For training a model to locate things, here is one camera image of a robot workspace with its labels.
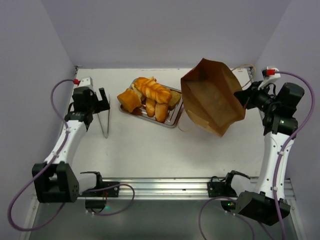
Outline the orange bread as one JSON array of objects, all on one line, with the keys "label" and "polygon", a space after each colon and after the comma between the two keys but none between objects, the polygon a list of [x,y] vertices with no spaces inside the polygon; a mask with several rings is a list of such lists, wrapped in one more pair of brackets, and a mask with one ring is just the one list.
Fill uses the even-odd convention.
[{"label": "orange bread", "polygon": [[142,105],[141,98],[131,88],[127,88],[123,93],[117,96],[118,101],[129,113]]}]

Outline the metal tongs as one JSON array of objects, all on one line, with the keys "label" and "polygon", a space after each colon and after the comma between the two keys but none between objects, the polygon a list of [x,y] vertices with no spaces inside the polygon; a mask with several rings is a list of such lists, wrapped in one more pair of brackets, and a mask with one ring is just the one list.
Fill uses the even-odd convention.
[{"label": "metal tongs", "polygon": [[[110,94],[108,92],[106,92],[106,96],[107,96],[109,103],[110,103],[111,98],[110,98]],[[100,111],[97,114],[98,120],[100,123],[100,127],[101,127],[101,130],[102,130],[102,133],[103,133],[103,136],[105,139],[107,139],[109,137],[110,113],[111,113],[111,109],[105,110],[105,111]]]}]

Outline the red paper bag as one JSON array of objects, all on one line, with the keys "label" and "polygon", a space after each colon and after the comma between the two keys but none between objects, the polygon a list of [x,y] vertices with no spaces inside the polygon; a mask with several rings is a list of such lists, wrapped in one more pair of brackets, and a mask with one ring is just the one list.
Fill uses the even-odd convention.
[{"label": "red paper bag", "polygon": [[246,110],[234,96],[243,86],[233,73],[250,63],[230,69],[225,63],[203,58],[180,79],[184,110],[191,121],[203,130],[222,137],[230,125],[242,121]]}]

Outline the long glazed bread loaf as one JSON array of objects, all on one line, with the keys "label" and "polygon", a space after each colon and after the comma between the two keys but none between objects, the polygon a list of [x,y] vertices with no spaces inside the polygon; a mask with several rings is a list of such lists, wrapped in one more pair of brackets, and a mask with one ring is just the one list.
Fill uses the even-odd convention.
[{"label": "long glazed bread loaf", "polygon": [[153,117],[155,115],[155,108],[156,108],[156,101],[147,97],[145,101],[145,109],[149,117]]}]

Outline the braided golden bread loaf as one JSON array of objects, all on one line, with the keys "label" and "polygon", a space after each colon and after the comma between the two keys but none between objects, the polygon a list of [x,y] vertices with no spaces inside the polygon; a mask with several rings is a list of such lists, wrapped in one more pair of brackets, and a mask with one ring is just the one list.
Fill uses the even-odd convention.
[{"label": "braided golden bread loaf", "polygon": [[159,104],[168,104],[172,99],[171,92],[156,81],[139,77],[134,82],[134,87],[144,96],[156,101]]}]

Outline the golden baguette roll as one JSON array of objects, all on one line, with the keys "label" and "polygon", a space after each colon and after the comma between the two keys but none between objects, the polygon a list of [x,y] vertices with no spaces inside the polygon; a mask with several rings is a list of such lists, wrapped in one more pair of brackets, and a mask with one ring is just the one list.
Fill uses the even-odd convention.
[{"label": "golden baguette roll", "polygon": [[168,104],[167,103],[156,103],[155,105],[155,119],[158,122],[164,122],[168,115]]}]

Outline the brown seeded bread slice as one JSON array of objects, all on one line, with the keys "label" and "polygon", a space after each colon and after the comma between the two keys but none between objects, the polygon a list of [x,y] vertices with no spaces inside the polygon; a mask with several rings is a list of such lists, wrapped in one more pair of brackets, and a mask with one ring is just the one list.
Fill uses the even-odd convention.
[{"label": "brown seeded bread slice", "polygon": [[168,109],[171,111],[180,102],[182,94],[180,92],[175,91],[175,90],[171,90],[170,93],[172,95],[172,98],[170,99],[170,101],[168,103]]}]

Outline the fake sandwich wedge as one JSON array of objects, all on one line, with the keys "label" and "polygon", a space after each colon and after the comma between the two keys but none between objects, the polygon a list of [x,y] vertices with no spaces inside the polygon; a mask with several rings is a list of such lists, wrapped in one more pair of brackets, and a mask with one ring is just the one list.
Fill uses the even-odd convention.
[{"label": "fake sandwich wedge", "polygon": [[131,85],[133,91],[138,95],[138,97],[143,101],[146,97],[135,87],[134,84]]}]

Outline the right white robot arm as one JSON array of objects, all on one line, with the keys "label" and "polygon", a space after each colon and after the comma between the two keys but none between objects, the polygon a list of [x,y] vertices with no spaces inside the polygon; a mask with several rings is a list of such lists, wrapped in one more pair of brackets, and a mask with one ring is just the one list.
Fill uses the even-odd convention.
[{"label": "right white robot arm", "polygon": [[294,118],[304,89],[297,84],[285,83],[278,94],[269,94],[270,84],[253,82],[234,96],[245,109],[258,108],[263,112],[264,154],[258,181],[235,170],[228,173],[223,183],[227,196],[237,195],[235,213],[272,226],[290,213],[285,202],[284,180],[290,150],[294,140],[290,136],[298,129]]}]

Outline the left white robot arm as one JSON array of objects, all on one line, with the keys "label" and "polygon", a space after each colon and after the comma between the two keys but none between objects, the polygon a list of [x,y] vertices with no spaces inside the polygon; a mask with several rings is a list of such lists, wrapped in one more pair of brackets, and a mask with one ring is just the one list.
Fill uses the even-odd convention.
[{"label": "left white robot arm", "polygon": [[73,90],[73,101],[63,119],[64,126],[54,149],[43,163],[32,167],[35,192],[40,203],[74,203],[86,191],[95,197],[103,193],[104,184],[99,172],[81,172],[82,178],[78,179],[72,170],[76,150],[93,116],[110,112],[110,96],[102,87],[99,93],[101,99],[88,86]]}]

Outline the stainless steel tray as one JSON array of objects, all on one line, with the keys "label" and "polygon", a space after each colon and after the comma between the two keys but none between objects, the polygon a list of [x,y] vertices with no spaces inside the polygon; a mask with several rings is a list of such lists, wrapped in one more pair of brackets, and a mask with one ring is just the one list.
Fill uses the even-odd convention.
[{"label": "stainless steel tray", "polygon": [[[177,91],[177,92],[181,93],[181,91],[179,91],[177,89],[174,89],[174,88],[170,88],[169,87],[169,88],[166,88],[166,89],[168,89],[169,91]],[[154,114],[153,117],[149,117],[147,115],[147,112],[146,112],[146,98],[147,97],[145,96],[145,99],[141,100],[141,106],[135,108],[133,110],[133,112],[128,112],[127,110],[125,110],[125,108],[118,101],[119,102],[119,110],[121,112],[125,113],[125,114],[131,115],[131,116],[140,118],[142,120],[146,120],[146,121],[149,121],[149,122],[152,122],[152,123],[155,123],[155,124],[167,127],[167,128],[173,128],[178,124],[178,120],[179,120],[179,118],[180,118],[180,116],[182,114],[182,111],[183,111],[182,97],[180,99],[180,102],[176,105],[176,107],[173,110],[169,110],[168,109],[168,114],[167,114],[167,117],[166,117],[164,122],[156,121],[155,114]]]}]

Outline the aluminium mounting rail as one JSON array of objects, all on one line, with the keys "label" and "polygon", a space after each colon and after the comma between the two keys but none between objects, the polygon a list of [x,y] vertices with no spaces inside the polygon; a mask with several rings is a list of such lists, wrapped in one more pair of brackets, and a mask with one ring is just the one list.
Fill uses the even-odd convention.
[{"label": "aluminium mounting rail", "polygon": [[104,182],[123,184],[117,200],[131,200],[132,186],[135,200],[207,200],[209,198],[207,183],[210,178],[104,178]]}]

